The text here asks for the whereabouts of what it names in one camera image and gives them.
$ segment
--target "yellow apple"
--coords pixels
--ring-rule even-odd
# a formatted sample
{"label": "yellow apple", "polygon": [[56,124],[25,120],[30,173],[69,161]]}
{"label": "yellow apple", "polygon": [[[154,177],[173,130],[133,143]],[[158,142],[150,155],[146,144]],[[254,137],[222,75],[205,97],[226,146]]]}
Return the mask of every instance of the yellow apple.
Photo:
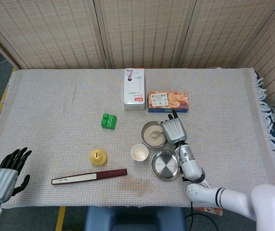
{"label": "yellow apple", "polygon": [[95,166],[102,166],[107,162],[107,155],[102,149],[94,149],[91,151],[89,159]]}

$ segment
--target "table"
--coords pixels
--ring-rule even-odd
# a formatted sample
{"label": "table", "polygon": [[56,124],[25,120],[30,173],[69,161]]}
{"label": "table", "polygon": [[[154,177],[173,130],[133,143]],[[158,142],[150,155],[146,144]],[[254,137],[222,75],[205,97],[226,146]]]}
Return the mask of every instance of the table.
{"label": "table", "polygon": [[[140,128],[148,121],[166,119],[167,114],[123,111],[122,79],[123,70],[20,70],[14,74],[0,117],[0,159],[22,146],[33,154],[21,173],[31,175],[29,186],[5,207],[189,206],[186,183],[180,178],[159,181],[152,174],[150,157],[155,150],[146,162],[131,159],[131,147],[141,143]],[[189,92],[189,112],[179,117],[213,187],[249,194],[258,183],[275,184],[275,155],[263,128],[252,69],[147,69],[145,79],[146,92]],[[100,128],[104,112],[118,116],[115,131]],[[100,170],[127,168],[128,176],[50,185],[55,177],[99,170],[88,160],[97,147],[108,155]]]}

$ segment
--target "box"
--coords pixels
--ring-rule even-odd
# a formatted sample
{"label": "box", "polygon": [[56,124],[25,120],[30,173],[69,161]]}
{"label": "box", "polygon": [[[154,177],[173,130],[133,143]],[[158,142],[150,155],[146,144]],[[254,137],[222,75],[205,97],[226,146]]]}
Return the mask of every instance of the box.
{"label": "box", "polygon": [[145,109],[145,78],[143,68],[126,68],[124,73],[124,109]]}
{"label": "box", "polygon": [[149,112],[187,112],[189,99],[187,92],[179,91],[149,91],[148,111]]}

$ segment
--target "green block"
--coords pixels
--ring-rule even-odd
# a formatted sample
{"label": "green block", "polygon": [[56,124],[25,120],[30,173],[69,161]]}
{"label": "green block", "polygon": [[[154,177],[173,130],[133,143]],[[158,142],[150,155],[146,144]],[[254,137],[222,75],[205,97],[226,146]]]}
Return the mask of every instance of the green block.
{"label": "green block", "polygon": [[104,113],[102,116],[101,127],[114,130],[116,126],[116,120],[116,116]]}

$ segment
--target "small white cup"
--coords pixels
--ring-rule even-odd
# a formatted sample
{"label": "small white cup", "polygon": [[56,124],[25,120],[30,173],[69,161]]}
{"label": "small white cup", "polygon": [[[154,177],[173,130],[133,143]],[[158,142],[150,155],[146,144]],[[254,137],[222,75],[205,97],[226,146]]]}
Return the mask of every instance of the small white cup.
{"label": "small white cup", "polygon": [[134,145],[131,149],[131,156],[136,161],[144,161],[148,157],[148,149],[144,144],[138,143]]}

